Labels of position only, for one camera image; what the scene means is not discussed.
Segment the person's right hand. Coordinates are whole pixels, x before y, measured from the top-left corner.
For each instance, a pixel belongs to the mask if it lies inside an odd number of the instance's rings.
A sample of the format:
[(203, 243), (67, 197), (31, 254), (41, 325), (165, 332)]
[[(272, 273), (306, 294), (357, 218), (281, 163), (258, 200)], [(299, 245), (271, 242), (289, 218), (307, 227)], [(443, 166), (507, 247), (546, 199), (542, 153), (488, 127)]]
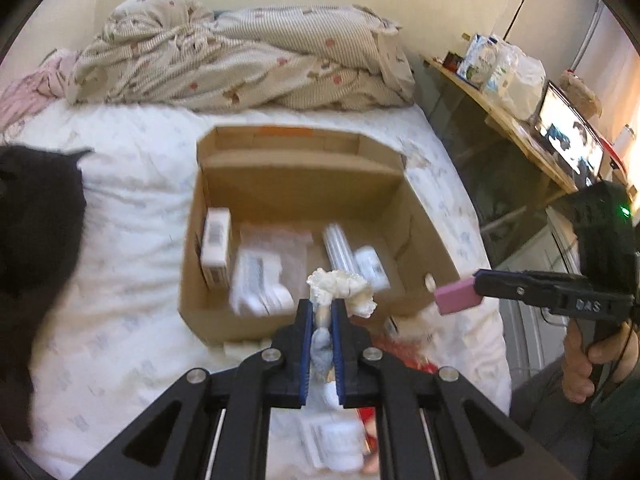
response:
[(582, 404), (594, 395), (597, 387), (590, 376), (593, 367), (613, 363), (611, 379), (614, 385), (624, 382), (639, 359), (639, 338), (636, 330), (624, 323), (608, 339), (582, 350), (582, 332), (575, 320), (570, 320), (564, 339), (562, 390), (570, 402)]

